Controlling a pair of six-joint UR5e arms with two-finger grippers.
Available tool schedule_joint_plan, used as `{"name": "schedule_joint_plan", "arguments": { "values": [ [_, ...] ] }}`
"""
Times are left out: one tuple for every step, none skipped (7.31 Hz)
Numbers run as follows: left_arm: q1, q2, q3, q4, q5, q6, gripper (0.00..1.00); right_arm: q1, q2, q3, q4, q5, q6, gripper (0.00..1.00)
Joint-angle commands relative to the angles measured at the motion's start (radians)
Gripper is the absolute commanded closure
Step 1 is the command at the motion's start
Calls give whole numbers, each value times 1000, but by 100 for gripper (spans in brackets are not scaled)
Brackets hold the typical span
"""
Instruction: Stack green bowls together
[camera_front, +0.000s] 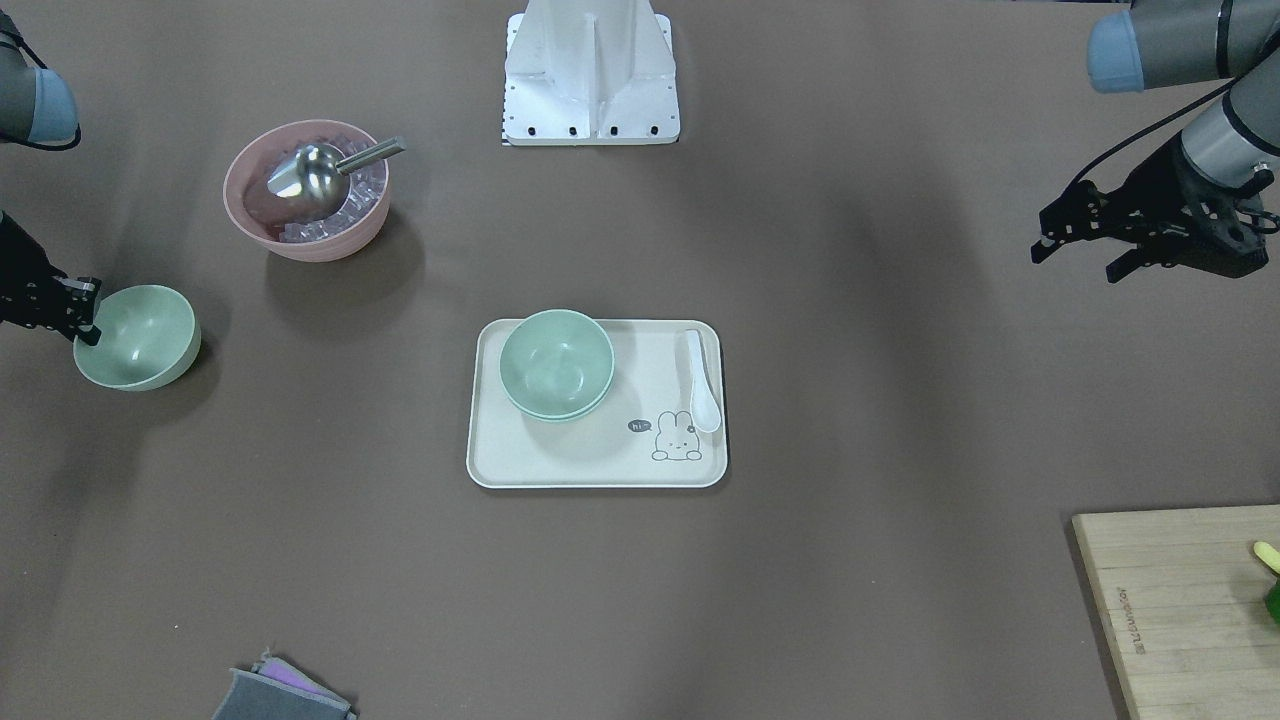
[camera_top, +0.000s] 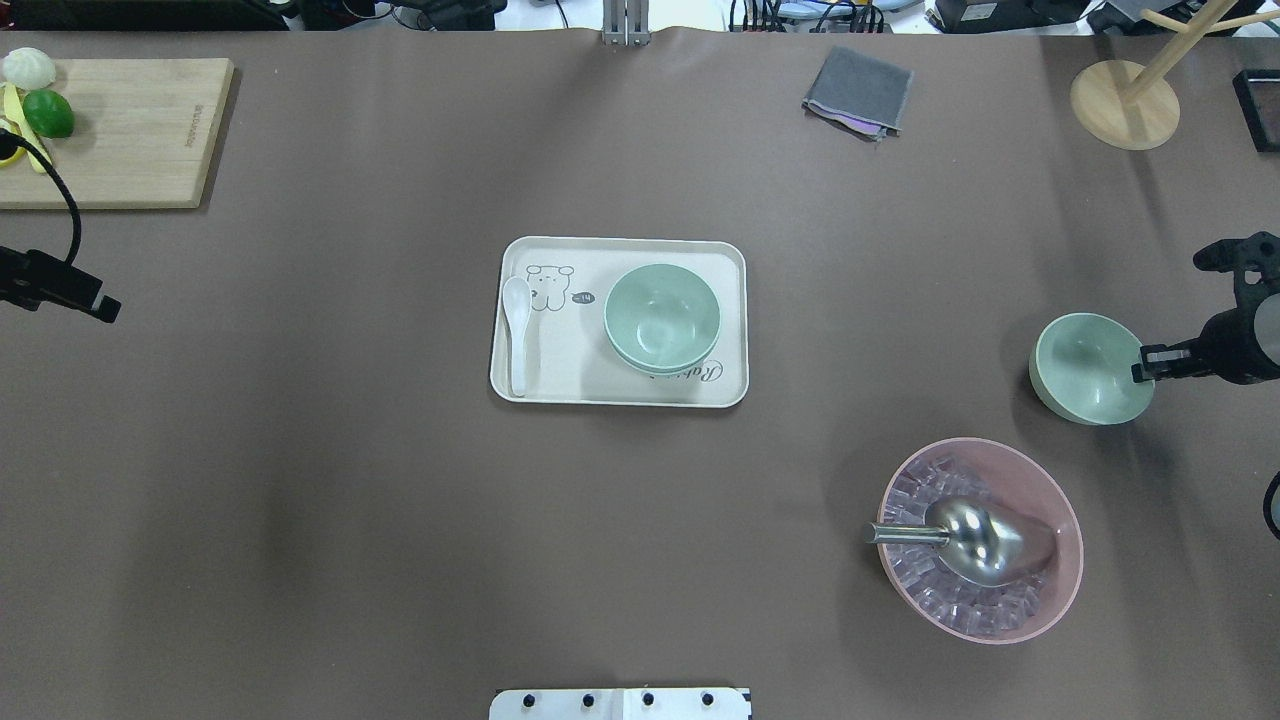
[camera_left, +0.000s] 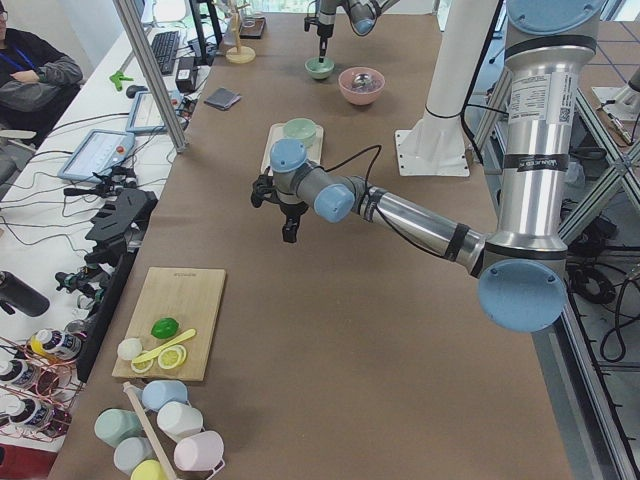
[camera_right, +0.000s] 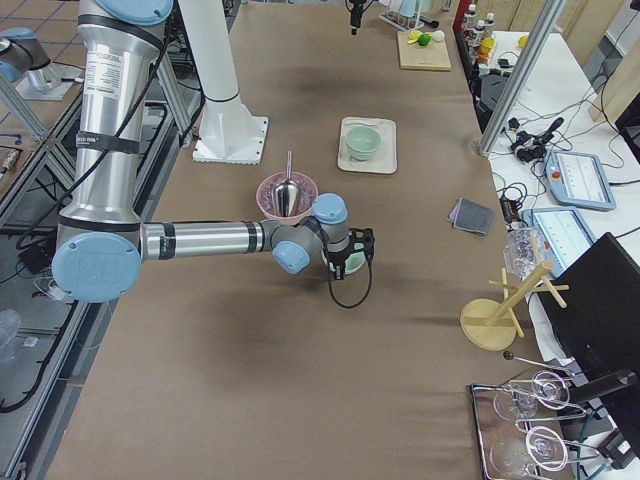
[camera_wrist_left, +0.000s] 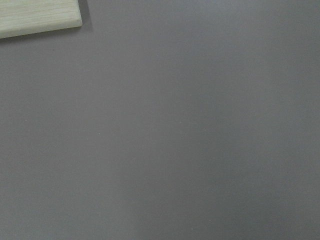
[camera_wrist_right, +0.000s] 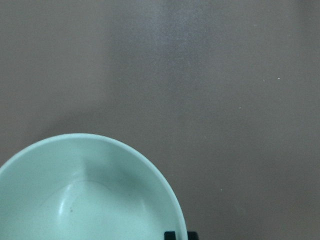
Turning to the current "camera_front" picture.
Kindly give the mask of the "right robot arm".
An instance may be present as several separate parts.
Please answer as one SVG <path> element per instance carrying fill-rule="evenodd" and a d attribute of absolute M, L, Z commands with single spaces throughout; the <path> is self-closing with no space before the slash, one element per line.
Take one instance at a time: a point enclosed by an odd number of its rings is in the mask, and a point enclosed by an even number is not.
<path fill-rule="evenodd" d="M 15 22 L 1 14 L 1 141 L 58 152 L 82 140 L 69 85 L 28 45 Z M 93 347 L 101 338 L 95 314 L 101 281 L 72 277 L 54 266 L 44 249 L 1 214 L 1 319 L 27 329 L 45 328 Z"/>

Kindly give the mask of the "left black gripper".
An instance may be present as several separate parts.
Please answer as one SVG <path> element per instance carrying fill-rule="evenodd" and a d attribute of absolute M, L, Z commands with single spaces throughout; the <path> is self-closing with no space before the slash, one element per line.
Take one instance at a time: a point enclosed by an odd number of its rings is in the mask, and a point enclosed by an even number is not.
<path fill-rule="evenodd" d="M 1189 266 L 1238 279 L 1268 263 L 1266 240 L 1277 214 L 1260 197 L 1276 179 L 1267 164 L 1239 188 L 1206 179 L 1178 145 L 1164 145 L 1111 192 L 1076 179 L 1039 213 L 1030 261 L 1044 263 L 1062 246 L 1098 238 L 1130 245 L 1105 272 L 1123 279 L 1144 266 Z"/>

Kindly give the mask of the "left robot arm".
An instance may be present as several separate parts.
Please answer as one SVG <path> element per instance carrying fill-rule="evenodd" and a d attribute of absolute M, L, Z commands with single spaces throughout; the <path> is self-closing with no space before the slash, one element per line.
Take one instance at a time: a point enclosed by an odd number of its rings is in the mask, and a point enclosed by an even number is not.
<path fill-rule="evenodd" d="M 1039 211 L 1030 260 L 1068 243 L 1115 238 L 1116 283 L 1143 266 L 1238 279 L 1268 261 L 1277 215 L 1261 195 L 1277 179 L 1279 10 L 1275 1 L 1133 1 L 1091 31 L 1087 69 L 1101 94 L 1217 81 L 1192 122 L 1105 192 L 1079 172 Z"/>

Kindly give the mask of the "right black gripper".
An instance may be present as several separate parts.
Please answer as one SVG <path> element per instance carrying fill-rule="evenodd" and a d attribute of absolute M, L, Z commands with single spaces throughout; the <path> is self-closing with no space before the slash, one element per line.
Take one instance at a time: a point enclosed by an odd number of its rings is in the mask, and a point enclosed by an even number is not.
<path fill-rule="evenodd" d="M 12 217 L 1 223 L 3 320 L 28 329 L 60 331 L 69 341 L 95 347 L 102 332 L 95 325 L 102 281 L 68 277 L 55 268 L 44 247 Z"/>

